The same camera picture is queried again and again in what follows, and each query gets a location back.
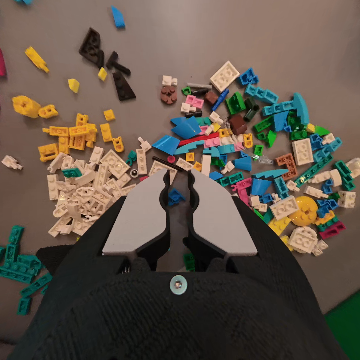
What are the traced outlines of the pile of teal brick plates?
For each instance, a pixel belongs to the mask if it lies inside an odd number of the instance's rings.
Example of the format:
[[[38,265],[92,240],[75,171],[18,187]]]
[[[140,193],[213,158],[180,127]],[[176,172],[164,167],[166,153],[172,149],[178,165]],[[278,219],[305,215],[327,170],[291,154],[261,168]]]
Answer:
[[[20,316],[29,314],[32,296],[39,290],[44,295],[53,278],[49,272],[39,277],[45,265],[36,255],[19,253],[24,229],[20,225],[12,226],[7,245],[0,247],[0,276],[27,285],[20,291],[16,312]]]

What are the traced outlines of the green storage bin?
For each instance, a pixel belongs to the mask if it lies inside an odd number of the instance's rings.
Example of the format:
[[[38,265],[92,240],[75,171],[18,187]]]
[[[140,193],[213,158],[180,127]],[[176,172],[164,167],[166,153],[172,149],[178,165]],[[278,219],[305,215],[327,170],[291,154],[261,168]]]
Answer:
[[[334,309],[325,319],[335,339],[351,360],[360,359],[360,292],[357,291]]]

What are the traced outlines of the yellow clip brick plate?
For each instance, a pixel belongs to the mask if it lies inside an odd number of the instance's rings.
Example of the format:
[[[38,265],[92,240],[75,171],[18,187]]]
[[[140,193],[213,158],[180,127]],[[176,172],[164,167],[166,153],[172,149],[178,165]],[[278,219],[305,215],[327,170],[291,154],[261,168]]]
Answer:
[[[43,70],[45,73],[49,73],[46,61],[43,60],[33,47],[28,47],[25,50],[25,54],[38,69]]]

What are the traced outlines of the pile of white toy bricks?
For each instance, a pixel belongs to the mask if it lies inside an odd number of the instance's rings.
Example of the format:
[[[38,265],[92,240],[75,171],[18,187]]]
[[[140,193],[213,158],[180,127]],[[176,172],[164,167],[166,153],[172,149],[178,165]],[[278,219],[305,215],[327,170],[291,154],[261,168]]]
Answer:
[[[138,163],[137,169],[131,169],[129,162],[112,149],[105,152],[96,146],[87,163],[58,153],[47,169],[49,199],[56,201],[52,213],[56,223],[48,234],[82,236],[116,200],[131,192],[137,184],[128,183],[138,175],[145,175],[145,180],[166,169],[172,185],[178,169],[154,160],[148,173],[145,149],[137,149],[132,156]]]

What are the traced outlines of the yellow round toy brick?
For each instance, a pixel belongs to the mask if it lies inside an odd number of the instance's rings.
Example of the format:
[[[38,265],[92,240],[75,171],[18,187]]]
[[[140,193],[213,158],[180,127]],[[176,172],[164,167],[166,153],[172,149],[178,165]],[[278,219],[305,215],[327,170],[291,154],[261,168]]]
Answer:
[[[39,117],[38,111],[41,108],[41,105],[35,100],[32,100],[31,98],[24,95],[12,97],[11,100],[13,108],[17,113],[32,119]]]

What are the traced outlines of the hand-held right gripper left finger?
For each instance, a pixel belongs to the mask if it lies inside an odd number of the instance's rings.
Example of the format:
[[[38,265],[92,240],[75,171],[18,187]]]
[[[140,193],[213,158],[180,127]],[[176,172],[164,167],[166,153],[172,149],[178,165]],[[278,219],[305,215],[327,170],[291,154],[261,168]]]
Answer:
[[[170,247],[169,185],[170,171],[158,170],[105,212],[102,255],[158,262]]]

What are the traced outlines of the blue slope toy brick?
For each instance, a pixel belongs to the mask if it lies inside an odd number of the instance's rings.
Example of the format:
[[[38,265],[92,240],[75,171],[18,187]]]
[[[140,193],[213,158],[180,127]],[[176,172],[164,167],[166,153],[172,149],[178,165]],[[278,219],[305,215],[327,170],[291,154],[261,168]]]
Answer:
[[[111,6],[111,11],[114,19],[114,24],[117,29],[124,29],[126,27],[124,16],[120,10],[118,10],[115,6]]]

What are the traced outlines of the brown corner brick plate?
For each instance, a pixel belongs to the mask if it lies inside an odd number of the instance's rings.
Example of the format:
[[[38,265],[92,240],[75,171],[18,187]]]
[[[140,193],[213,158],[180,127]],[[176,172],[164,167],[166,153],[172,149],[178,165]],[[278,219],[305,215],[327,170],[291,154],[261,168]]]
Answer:
[[[279,166],[285,165],[288,170],[287,173],[282,174],[282,178],[284,179],[284,181],[291,180],[298,176],[296,163],[295,163],[292,153],[281,155],[281,156],[275,158],[275,161],[276,161],[277,165],[279,165]]]

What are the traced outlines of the black toy brick pin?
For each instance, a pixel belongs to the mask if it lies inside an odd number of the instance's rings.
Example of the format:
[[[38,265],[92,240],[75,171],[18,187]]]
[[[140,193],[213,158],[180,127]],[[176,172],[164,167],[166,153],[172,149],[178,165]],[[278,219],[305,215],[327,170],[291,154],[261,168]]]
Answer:
[[[122,72],[123,74],[126,74],[127,76],[130,76],[131,75],[130,69],[128,69],[127,67],[121,65],[118,62],[118,59],[119,59],[118,53],[113,51],[111,53],[111,55],[109,56],[108,60],[106,61],[106,68],[108,70],[111,70],[111,69],[115,68],[116,70]]]

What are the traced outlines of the white clip toy brick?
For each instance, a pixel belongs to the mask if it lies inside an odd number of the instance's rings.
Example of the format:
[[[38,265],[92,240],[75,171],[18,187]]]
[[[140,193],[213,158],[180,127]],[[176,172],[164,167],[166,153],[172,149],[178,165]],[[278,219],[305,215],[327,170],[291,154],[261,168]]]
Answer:
[[[14,169],[14,170],[22,170],[23,169],[23,166],[20,165],[17,160],[15,158],[13,158],[12,156],[10,155],[6,155],[1,163],[3,165],[5,165],[7,168],[11,168],[11,169]]]

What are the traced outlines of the blue wedge brick plate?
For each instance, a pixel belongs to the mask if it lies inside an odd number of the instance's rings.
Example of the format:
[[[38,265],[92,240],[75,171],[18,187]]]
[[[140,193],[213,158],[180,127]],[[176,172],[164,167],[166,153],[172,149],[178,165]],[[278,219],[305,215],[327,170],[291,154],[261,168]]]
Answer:
[[[172,190],[169,191],[169,195],[168,195],[169,206],[177,205],[183,201],[186,201],[186,198],[176,188],[173,188]]]

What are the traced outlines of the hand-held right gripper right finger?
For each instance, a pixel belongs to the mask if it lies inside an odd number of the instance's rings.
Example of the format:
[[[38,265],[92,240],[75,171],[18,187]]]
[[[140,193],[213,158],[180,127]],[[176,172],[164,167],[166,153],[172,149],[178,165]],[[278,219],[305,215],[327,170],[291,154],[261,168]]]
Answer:
[[[187,248],[197,260],[258,253],[230,193],[198,170],[188,171]]]

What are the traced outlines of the large black wedge brick plate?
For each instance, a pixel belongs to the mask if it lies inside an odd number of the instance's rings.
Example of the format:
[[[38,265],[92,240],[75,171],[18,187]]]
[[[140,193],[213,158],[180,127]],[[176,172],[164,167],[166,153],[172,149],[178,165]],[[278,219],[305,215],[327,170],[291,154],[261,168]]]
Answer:
[[[97,64],[100,49],[101,36],[99,32],[90,27],[79,48],[79,54],[93,64]]]

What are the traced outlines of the yellow long brick plate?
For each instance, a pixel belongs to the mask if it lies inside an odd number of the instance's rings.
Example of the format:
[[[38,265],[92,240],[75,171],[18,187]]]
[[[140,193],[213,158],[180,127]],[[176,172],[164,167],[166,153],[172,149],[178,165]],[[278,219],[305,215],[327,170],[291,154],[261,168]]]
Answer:
[[[280,236],[290,222],[291,219],[289,217],[283,217],[279,220],[273,218],[271,221],[269,221],[268,226],[277,236]]]

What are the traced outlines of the pile of mixed toy bricks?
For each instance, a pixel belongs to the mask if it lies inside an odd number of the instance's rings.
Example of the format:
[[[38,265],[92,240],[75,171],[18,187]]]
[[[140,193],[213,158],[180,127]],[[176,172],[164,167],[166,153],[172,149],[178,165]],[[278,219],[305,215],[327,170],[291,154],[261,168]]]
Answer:
[[[170,166],[198,170],[240,200],[268,227],[289,217],[280,240],[291,253],[321,256],[348,228],[359,200],[359,158],[337,159],[342,139],[311,121],[299,92],[284,100],[259,86],[252,68],[226,61],[209,85],[187,83],[172,135],[153,147]],[[284,181],[275,158],[292,153],[298,176]]]

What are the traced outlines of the pile of yellow toy bricks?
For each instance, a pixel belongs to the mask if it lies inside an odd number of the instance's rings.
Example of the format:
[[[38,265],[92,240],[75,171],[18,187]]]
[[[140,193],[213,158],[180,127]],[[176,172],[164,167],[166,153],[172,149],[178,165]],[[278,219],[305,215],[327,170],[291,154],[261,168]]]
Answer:
[[[124,151],[122,138],[113,137],[110,129],[110,121],[115,120],[115,113],[112,109],[103,112],[106,123],[100,124],[100,132],[105,143],[112,142],[116,152]],[[97,125],[89,122],[88,115],[78,113],[76,115],[75,126],[62,127],[50,126],[43,128],[43,132],[50,136],[57,137],[57,143],[51,143],[38,147],[40,161],[47,162],[54,160],[57,155],[64,153],[70,154],[70,150],[84,151],[85,147],[94,148],[97,139]]]

